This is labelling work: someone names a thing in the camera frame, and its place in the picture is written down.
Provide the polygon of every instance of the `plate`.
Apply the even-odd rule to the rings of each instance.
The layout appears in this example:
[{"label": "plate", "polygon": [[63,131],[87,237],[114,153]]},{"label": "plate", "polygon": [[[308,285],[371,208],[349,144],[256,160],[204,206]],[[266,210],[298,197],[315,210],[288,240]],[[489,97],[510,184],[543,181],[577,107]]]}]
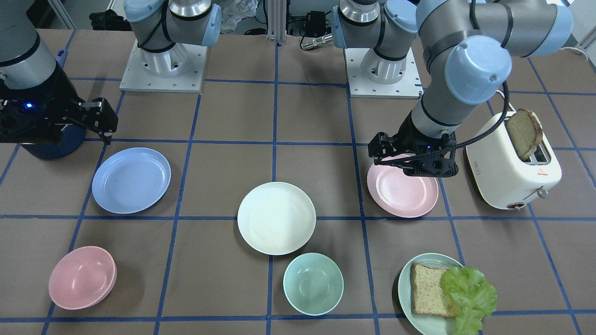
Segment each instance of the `plate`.
[{"label": "plate", "polygon": [[399,167],[373,164],[368,169],[367,185],[382,209],[401,218],[416,218],[430,212],[439,198],[436,178],[406,176]]},{"label": "plate", "polygon": [[455,333],[455,319],[433,317],[431,315],[412,314],[412,282],[410,269],[413,263],[419,263],[429,268],[449,269],[462,266],[457,260],[440,253],[423,253],[409,260],[403,267],[398,279],[398,298],[403,313],[410,323],[424,335],[451,335]]},{"label": "plate", "polygon": [[162,154],[149,148],[122,150],[101,164],[93,177],[93,198],[116,214],[140,212],[166,192],[172,171]]},{"label": "plate", "polygon": [[238,209],[240,234],[267,255],[285,255],[306,244],[315,231],[315,206],[300,188],[269,182],[249,192]]}]

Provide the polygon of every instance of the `blue joint cap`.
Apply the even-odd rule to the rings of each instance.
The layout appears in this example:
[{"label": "blue joint cap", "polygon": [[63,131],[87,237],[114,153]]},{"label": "blue joint cap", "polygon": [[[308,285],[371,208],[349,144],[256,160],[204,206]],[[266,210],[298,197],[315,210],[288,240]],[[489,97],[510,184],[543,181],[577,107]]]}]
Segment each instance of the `blue joint cap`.
[{"label": "blue joint cap", "polygon": [[426,18],[432,13],[438,6],[444,4],[447,0],[421,0],[416,7],[416,26],[418,30],[426,20]]},{"label": "blue joint cap", "polygon": [[347,49],[346,40],[343,38],[342,21],[339,18],[337,6],[331,9],[331,34],[333,35],[333,45],[340,49]]},{"label": "blue joint cap", "polygon": [[128,22],[139,22],[158,11],[163,0],[125,0],[124,13]]},{"label": "blue joint cap", "polygon": [[528,57],[550,55],[559,50],[567,42],[573,29],[573,14],[567,7],[557,6],[557,17],[542,44]]},{"label": "blue joint cap", "polygon": [[387,0],[385,12],[389,20],[408,33],[417,33],[416,5],[408,0]]},{"label": "blue joint cap", "polygon": [[219,31],[222,27],[222,8],[218,4],[212,4],[209,21],[203,35],[202,46],[214,46],[219,40]]},{"label": "blue joint cap", "polygon": [[490,99],[511,73],[511,55],[496,39],[474,35],[455,46],[445,63],[445,81],[461,102]]}]

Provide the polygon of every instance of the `blue plate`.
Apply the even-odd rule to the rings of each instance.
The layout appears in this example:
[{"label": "blue plate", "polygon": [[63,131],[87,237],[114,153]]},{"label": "blue plate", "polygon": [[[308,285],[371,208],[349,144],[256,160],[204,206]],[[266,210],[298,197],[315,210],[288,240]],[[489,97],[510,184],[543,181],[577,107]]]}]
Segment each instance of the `blue plate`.
[{"label": "blue plate", "polygon": [[166,192],[172,171],[162,154],[149,148],[122,150],[101,164],[93,177],[93,198],[116,214],[140,212]]}]

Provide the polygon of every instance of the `toaster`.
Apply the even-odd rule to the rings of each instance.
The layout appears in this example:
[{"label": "toaster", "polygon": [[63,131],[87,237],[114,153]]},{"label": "toaster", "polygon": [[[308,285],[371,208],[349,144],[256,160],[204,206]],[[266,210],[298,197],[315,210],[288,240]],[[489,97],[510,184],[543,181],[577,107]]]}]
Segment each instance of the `toaster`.
[{"label": "toaster", "polygon": [[[508,112],[505,120],[513,114]],[[494,115],[477,136],[500,117],[500,113]],[[519,210],[538,197],[548,197],[549,190],[561,180],[561,166],[546,134],[543,133],[536,152],[522,161],[505,122],[487,137],[466,146],[465,153],[480,195],[494,208]]]}]

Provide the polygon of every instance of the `bread slice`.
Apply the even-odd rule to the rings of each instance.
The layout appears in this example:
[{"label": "bread slice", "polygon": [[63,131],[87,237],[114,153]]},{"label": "bread slice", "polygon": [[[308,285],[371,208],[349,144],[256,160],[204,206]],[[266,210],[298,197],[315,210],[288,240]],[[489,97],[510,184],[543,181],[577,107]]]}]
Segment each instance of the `bread slice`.
[{"label": "bread slice", "polygon": [[460,307],[441,288],[441,276],[447,269],[433,269],[413,263],[410,269],[412,280],[412,313],[455,318]]},{"label": "bread slice", "polygon": [[505,128],[521,160],[527,160],[542,142],[542,125],[531,110],[518,109],[509,118]]}]

